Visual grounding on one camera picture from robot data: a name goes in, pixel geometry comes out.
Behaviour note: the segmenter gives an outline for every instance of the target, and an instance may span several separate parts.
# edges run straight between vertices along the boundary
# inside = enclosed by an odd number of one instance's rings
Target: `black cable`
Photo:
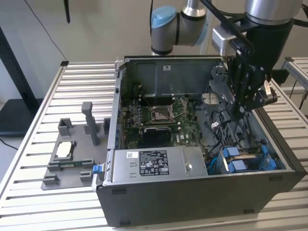
[[[58,51],[61,53],[61,55],[63,56],[63,58],[67,61],[67,58],[64,56],[64,54],[62,53],[62,51],[60,50],[60,48],[57,46],[57,44],[55,44],[55,42],[52,40],[50,34],[48,33],[48,31],[46,30],[46,28],[44,27],[43,23],[39,20],[39,18],[36,16],[36,14],[34,13],[34,11],[32,10],[31,6],[29,5],[29,3],[24,0],[25,3],[28,5],[30,11],[33,13],[33,15],[37,18],[38,22],[41,24],[41,26],[44,28],[44,30],[46,31],[49,39],[51,40],[51,42],[55,45],[55,47],[58,49]]]
[[[242,145],[240,144],[240,142],[235,137],[235,132],[236,132],[237,127],[239,126],[239,123],[240,123],[240,120],[238,120],[237,123],[236,123],[235,129],[234,129],[234,132],[233,132],[233,137],[235,138],[235,141],[240,146],[240,148],[242,148]]]
[[[150,7],[150,35],[152,35],[152,12],[153,12],[153,0],[151,1],[151,7]]]
[[[225,12],[225,11],[219,11],[223,16],[227,16],[227,17],[234,17],[234,16],[239,16],[242,15],[242,13],[229,13],[229,12]]]
[[[305,22],[303,20],[294,19],[294,25],[295,26],[301,26],[301,27],[308,27],[308,22]]]
[[[302,109],[303,104],[304,104],[304,101],[305,101],[305,100],[302,100],[302,101],[300,102],[300,106],[299,106],[299,108],[298,108],[299,110],[301,110],[301,109]]]
[[[294,91],[296,83],[297,83],[297,80],[295,80],[295,83],[294,83],[294,85],[292,87],[292,90],[291,90],[291,93],[290,93],[290,98],[292,97],[292,94],[293,94],[293,91]]]
[[[249,118],[248,118],[247,114],[245,114],[244,116],[245,116],[246,121],[247,121],[247,126],[248,126],[248,131],[249,131],[248,142],[249,142],[249,145],[250,145],[251,144],[251,136],[253,135],[253,133],[252,133],[250,121],[249,121]]]
[[[6,145],[6,146],[8,146],[8,147],[10,147],[10,148],[13,148],[13,149],[15,149],[15,150],[18,150],[18,148],[15,148],[14,146],[11,146],[11,145],[7,144],[7,143],[4,142],[1,138],[0,138],[0,141],[1,141],[4,145]]]
[[[224,127],[226,124],[230,123],[230,122],[233,122],[232,120],[226,120],[224,121],[223,123],[220,124],[220,126]],[[218,147],[218,145],[220,145],[220,143],[222,142],[222,133],[221,133],[221,136],[220,136],[220,139],[219,141],[217,142],[217,144],[215,144],[213,146],[213,148],[208,152],[209,154],[216,148]]]
[[[305,4],[302,4],[301,7],[302,7],[306,17],[308,18],[308,6],[305,5]],[[301,27],[308,27],[308,22],[303,21],[303,20],[299,20],[299,19],[294,19],[294,25],[301,26]]]
[[[212,148],[208,153],[210,154],[215,148],[217,148],[217,146],[220,145],[221,141],[222,141],[222,136],[220,137],[220,139],[219,139],[219,141],[217,142],[217,144],[215,144],[215,145],[213,146],[213,148]]]

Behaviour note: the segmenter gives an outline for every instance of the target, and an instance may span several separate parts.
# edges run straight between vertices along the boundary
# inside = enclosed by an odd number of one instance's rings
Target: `white wall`
[[[218,8],[243,12],[244,0],[216,0]],[[151,0],[70,0],[66,23],[63,0],[28,0],[49,34],[70,61],[113,61],[124,55],[150,54]],[[185,0],[154,0],[154,8]],[[299,17],[305,20],[302,11]],[[0,1],[0,25],[36,97],[44,97],[63,57],[23,0]],[[308,29],[294,26],[282,57],[308,56]],[[175,47],[174,54],[198,54],[198,47]],[[216,54],[211,47],[210,54]],[[0,102],[19,98],[14,87],[0,85]]]

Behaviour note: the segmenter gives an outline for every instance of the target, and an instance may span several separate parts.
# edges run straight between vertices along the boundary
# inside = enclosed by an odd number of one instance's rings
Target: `gray cylinder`
[[[263,25],[287,23],[298,14],[303,0],[246,0],[247,17]]]
[[[190,17],[203,17],[206,14],[206,8],[199,0],[187,0],[182,12]]]

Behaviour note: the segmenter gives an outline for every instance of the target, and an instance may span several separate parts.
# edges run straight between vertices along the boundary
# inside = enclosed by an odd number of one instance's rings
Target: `aluminum workbench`
[[[70,63],[61,67],[1,185],[0,230],[105,231],[107,226],[91,187],[42,191],[42,178],[58,136],[60,118],[85,123],[83,101],[93,102],[97,122],[111,116],[114,63]],[[272,83],[278,101],[266,112],[308,171],[308,121]],[[177,222],[126,230],[308,230],[308,177],[291,192],[275,196],[257,215]]]

